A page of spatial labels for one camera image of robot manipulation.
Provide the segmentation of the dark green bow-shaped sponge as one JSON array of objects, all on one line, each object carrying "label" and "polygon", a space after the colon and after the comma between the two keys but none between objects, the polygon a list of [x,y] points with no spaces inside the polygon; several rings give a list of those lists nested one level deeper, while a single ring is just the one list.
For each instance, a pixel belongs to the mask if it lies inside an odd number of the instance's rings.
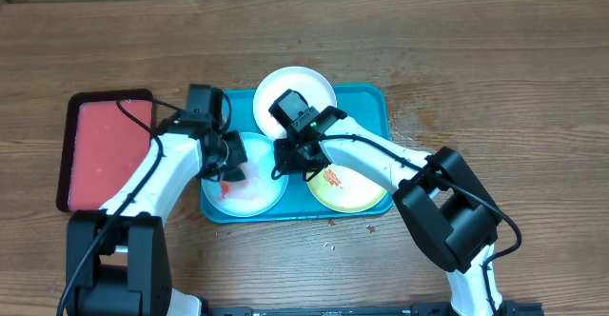
[{"label": "dark green bow-shaped sponge", "polygon": [[229,183],[244,181],[246,179],[245,172],[240,168],[226,168],[222,171],[221,180]]}]

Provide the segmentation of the light blue plate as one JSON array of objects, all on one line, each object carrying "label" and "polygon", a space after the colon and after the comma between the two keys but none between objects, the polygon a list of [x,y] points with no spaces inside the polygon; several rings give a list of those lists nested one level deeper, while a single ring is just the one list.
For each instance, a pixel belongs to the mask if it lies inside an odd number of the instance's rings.
[{"label": "light blue plate", "polygon": [[215,222],[259,216],[283,197],[288,177],[271,178],[275,167],[272,141],[259,133],[242,133],[247,161],[240,165],[245,179],[238,182],[201,181],[202,210]]}]

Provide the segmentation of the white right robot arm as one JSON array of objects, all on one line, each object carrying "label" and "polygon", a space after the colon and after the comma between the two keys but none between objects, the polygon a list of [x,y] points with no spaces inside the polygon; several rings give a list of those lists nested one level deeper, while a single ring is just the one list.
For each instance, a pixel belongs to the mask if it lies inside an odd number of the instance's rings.
[{"label": "white right robot arm", "polygon": [[502,303],[490,263],[501,222],[497,205],[463,158],[443,147],[428,154],[402,147],[327,107],[274,106],[286,130],[275,172],[320,165],[350,168],[391,194],[419,250],[447,274],[459,315],[493,315]]}]

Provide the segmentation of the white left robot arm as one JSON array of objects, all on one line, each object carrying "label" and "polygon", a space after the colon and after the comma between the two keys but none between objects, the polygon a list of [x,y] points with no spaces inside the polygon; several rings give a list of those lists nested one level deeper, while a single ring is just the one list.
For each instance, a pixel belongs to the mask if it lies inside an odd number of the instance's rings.
[{"label": "white left robot arm", "polygon": [[241,134],[208,118],[182,119],[155,135],[144,161],[98,210],[67,226],[60,315],[205,315],[204,298],[174,288],[164,224],[193,178],[244,179]]}]

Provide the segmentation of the teal plastic tray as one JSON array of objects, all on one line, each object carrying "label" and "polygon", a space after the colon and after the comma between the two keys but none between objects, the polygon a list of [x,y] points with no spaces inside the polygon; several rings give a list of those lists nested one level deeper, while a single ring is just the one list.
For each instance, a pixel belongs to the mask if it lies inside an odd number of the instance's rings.
[{"label": "teal plastic tray", "polygon": [[[353,117],[361,126],[381,136],[390,138],[389,121],[383,93],[372,85],[350,84],[334,87],[338,108]],[[253,116],[253,89],[232,89],[227,96],[233,108],[243,113],[234,116],[230,127],[244,132],[258,133]],[[297,175],[289,177],[281,200],[270,210],[252,217],[235,217],[222,213],[200,195],[200,209],[208,220],[218,224],[296,221],[309,219],[336,219],[344,215],[322,205],[310,192],[306,182]]]}]

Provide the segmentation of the dark red tray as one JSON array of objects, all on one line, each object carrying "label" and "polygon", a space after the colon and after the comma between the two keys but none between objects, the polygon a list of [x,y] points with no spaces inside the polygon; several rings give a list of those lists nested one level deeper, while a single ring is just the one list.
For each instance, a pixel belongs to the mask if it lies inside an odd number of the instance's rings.
[{"label": "dark red tray", "polygon": [[56,207],[95,210],[122,188],[146,157],[150,135],[127,110],[150,127],[152,93],[147,89],[79,92],[69,99]]}]

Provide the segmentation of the yellow plate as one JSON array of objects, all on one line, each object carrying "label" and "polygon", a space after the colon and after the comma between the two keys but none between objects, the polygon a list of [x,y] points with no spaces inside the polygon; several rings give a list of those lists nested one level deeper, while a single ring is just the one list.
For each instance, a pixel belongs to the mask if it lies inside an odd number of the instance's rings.
[{"label": "yellow plate", "polygon": [[305,176],[313,196],[324,206],[341,213],[356,213],[376,206],[386,190],[357,171],[331,164]]}]

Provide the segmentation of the white plate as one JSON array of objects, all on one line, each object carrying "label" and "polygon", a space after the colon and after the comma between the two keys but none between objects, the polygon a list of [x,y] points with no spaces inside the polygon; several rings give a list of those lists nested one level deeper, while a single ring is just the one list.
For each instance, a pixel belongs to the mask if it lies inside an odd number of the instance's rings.
[{"label": "white plate", "polygon": [[285,67],[270,73],[258,86],[253,98],[253,114],[262,133],[276,140],[286,138],[285,129],[268,111],[271,104],[287,89],[299,92],[309,106],[322,111],[336,107],[334,89],[319,72],[305,67]]}]

